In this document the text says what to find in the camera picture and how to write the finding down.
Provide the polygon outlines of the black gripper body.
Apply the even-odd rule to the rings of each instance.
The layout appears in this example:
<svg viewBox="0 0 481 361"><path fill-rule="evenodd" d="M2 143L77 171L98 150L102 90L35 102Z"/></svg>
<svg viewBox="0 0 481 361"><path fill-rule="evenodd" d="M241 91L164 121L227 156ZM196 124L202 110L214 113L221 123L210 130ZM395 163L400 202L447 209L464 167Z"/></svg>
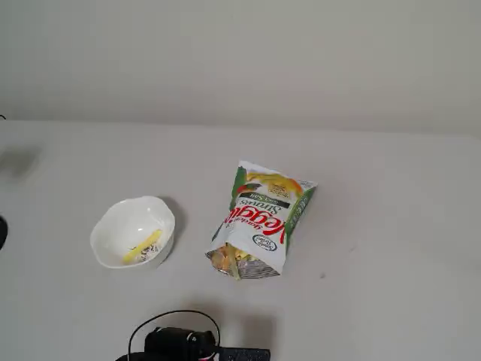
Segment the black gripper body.
<svg viewBox="0 0 481 361"><path fill-rule="evenodd" d="M211 331L157 327L146 336L144 351L160 357L215 357L217 346Z"/></svg>

